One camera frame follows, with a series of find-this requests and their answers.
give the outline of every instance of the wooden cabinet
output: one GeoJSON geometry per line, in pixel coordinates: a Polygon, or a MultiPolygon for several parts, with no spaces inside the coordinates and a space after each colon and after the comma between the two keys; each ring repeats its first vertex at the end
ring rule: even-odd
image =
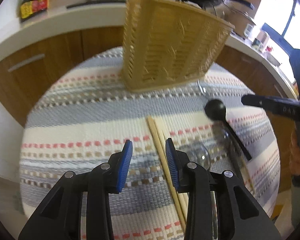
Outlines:
{"type": "Polygon", "coordinates": [[[82,31],[84,59],[117,46],[122,46],[123,26],[95,28],[82,31]]]}
{"type": "MultiPolygon", "coordinates": [[[[258,95],[287,97],[275,78],[260,62],[236,49],[225,46],[216,63],[239,78],[258,95]]],[[[294,122],[288,118],[273,115],[270,112],[267,112],[267,115],[277,137],[280,152],[281,174],[279,191],[281,192],[291,187],[289,144],[294,122]]]]}
{"type": "Polygon", "coordinates": [[[0,62],[0,102],[22,125],[46,90],[83,61],[81,33],[39,41],[0,62]]]}

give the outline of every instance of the pan handle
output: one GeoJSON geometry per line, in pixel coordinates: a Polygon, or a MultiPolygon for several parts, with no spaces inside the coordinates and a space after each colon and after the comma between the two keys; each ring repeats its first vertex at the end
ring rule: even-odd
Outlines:
{"type": "Polygon", "coordinates": [[[241,3],[241,4],[245,5],[245,6],[247,6],[248,8],[250,8],[251,10],[254,9],[253,4],[250,3],[250,2],[248,2],[248,1],[246,1],[246,0],[230,0],[230,1],[241,3]]]}

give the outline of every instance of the black plastic spoon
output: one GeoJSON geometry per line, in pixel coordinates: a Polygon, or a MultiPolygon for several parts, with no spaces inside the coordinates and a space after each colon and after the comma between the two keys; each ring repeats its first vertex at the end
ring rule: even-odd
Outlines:
{"type": "Polygon", "coordinates": [[[229,131],[229,133],[234,137],[234,139],[238,142],[241,150],[243,151],[243,154],[247,158],[248,161],[252,159],[250,153],[246,149],[246,147],[243,145],[242,141],[239,139],[235,131],[232,129],[232,127],[229,125],[229,123],[226,120],[226,106],[225,104],[218,100],[218,99],[212,99],[208,101],[206,106],[204,107],[204,111],[206,112],[207,117],[209,117],[213,121],[221,121],[229,131]]]}

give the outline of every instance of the striped tablecloth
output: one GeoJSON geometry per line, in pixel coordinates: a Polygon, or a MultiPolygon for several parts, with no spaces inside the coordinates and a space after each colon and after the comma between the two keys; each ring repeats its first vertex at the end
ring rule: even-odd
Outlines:
{"type": "MultiPolygon", "coordinates": [[[[115,238],[181,239],[180,221],[146,117],[162,119],[177,147],[203,141],[212,171],[231,169],[231,163],[224,151],[213,150],[218,146],[213,122],[204,114],[207,99],[196,83],[131,94],[121,81],[121,67],[122,48],[83,62],[56,82],[28,115],[20,160],[25,214],[32,214],[65,171],[91,171],[121,151],[128,138],[133,141],[133,156],[126,186],[120,195],[110,196],[115,238]]],[[[252,181],[243,176],[245,183],[248,188],[254,186],[254,196],[270,215],[278,192],[280,160],[266,113],[243,106],[241,96],[251,91],[217,64],[201,85],[209,97],[225,103],[227,120],[253,157],[247,163],[252,181]]]]}

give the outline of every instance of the bottle label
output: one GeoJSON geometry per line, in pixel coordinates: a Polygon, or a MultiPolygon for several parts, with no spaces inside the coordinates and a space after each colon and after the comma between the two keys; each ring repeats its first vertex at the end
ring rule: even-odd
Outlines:
{"type": "Polygon", "coordinates": [[[25,19],[32,15],[32,5],[31,2],[26,2],[20,7],[21,9],[21,18],[25,19]]]}
{"type": "Polygon", "coordinates": [[[28,18],[30,15],[34,14],[39,10],[39,2],[37,0],[26,2],[21,5],[21,18],[28,18]]]}
{"type": "Polygon", "coordinates": [[[48,8],[48,0],[39,0],[39,10],[48,8]]]}

